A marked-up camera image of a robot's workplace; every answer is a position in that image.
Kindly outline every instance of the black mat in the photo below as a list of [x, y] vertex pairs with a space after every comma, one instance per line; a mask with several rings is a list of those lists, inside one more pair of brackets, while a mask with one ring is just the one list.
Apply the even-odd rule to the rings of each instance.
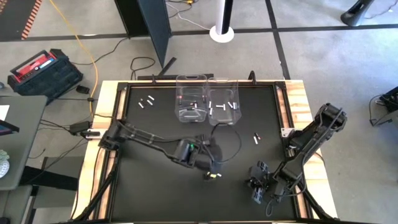
[[0, 13], [0, 41], [20, 40], [35, 0], [8, 0]]
[[[144, 110], [137, 104], [148, 95], [154, 106]], [[239, 88], [242, 118], [234, 126], [243, 141], [242, 151], [223, 166], [222, 177], [202, 181], [199, 170], [186, 169], [170, 162], [162, 153], [127, 142], [122, 147], [113, 222], [208, 222], [243, 220], [290, 220], [295, 217], [293, 200], [287, 198], [266, 217], [265, 204], [251, 199], [244, 184], [248, 169], [263, 160], [274, 170], [284, 158], [280, 124], [272, 87]], [[174, 88], [135, 88], [129, 100], [127, 119], [138, 128], [165, 138], [210, 133], [206, 120], [200, 124], [180, 123], [174, 113]], [[224, 158], [238, 148], [229, 127], [216, 130], [216, 140]], [[254, 132], [262, 139], [253, 140]]]

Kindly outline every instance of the white cable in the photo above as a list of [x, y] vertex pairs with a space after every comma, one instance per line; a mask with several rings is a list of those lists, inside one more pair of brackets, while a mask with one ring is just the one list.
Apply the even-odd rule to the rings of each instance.
[[190, 23], [192, 23], [192, 24], [195, 24], [196, 26], [198, 26], [198, 27], [200, 27], [200, 28], [202, 28], [202, 29], [210, 30], [210, 29], [208, 29], [208, 28], [206, 28], [206, 27], [203, 27], [203, 26], [197, 24], [196, 22], [192, 22], [192, 21], [189, 20], [189, 19], [182, 18], [181, 15], [180, 15], [180, 10], [179, 10], [179, 9], [177, 9], [176, 7], [170, 5], [169, 3], [166, 3], [166, 5], [168, 5], [168, 6], [172, 7], [173, 9], [177, 10], [177, 15], [179, 16], [180, 19], [185, 20], [185, 21], [188, 21], [188, 22], [190, 22]]

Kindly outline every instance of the black clamp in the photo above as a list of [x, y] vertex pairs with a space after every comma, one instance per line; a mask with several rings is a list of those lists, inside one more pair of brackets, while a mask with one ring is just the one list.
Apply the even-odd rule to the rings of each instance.
[[152, 85], [156, 85], [156, 78], [155, 75], [152, 74]]
[[253, 85], [257, 85], [256, 74], [253, 70], [250, 72], [248, 80], [251, 80]]

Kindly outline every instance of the metal frame leg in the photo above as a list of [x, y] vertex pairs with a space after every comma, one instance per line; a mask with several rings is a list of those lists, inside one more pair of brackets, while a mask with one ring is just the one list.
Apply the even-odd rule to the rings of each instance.
[[344, 12], [340, 19], [348, 26], [359, 26], [374, 0], [358, 0], [351, 9]]
[[398, 110], [390, 112], [384, 115], [382, 118], [378, 119], [376, 122], [371, 121], [372, 126], [379, 126], [386, 122], [394, 122], [395, 125], [398, 125]]
[[25, 166], [22, 173], [21, 185], [39, 185], [57, 189], [74, 190], [78, 188], [78, 179], [67, 175], [56, 174], [42, 169]]

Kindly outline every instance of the yellow cable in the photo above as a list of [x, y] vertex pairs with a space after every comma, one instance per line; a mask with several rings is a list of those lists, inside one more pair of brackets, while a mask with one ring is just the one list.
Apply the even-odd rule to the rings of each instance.
[[[75, 31], [74, 28], [70, 25], [70, 23], [68, 22], [67, 18], [65, 18], [65, 16], [62, 14], [62, 12], [59, 10], [59, 8], [57, 7], [57, 5], [56, 5], [52, 0], [50, 0], [50, 2], [51, 2], [51, 4], [52, 4], [52, 6], [55, 8], [55, 10], [57, 10], [57, 12], [60, 14], [60, 16], [62, 17], [62, 19], [65, 21], [65, 23], [67, 24], [67, 26], [68, 26], [68, 28], [70, 29], [70, 31], [71, 31], [71, 32], [73, 33], [73, 35], [76, 37], [76, 40], [79, 42], [80, 47], [88, 54], [88, 56], [90, 56], [91, 62], [92, 62], [93, 65], [94, 65], [94, 68], [95, 68], [95, 84], [94, 84], [93, 91], [92, 91], [91, 94], [90, 94], [90, 98], [92, 98], [92, 97], [94, 96], [94, 93], [95, 93], [95, 90], [97, 89], [97, 84], [98, 84], [98, 69], [97, 69], [97, 66], [96, 66], [96, 64], [95, 64], [94, 58], [93, 58], [93, 56], [91, 55], [91, 53], [87, 50], [87, 48], [82, 44], [82, 42], [80, 42], [80, 39], [79, 39], [79, 37], [78, 37], [77, 34], [76, 34], [76, 31]], [[89, 104], [90, 104], [90, 115], [91, 115], [92, 117], [94, 117], [94, 114], [93, 114], [93, 102], [89, 102]]]

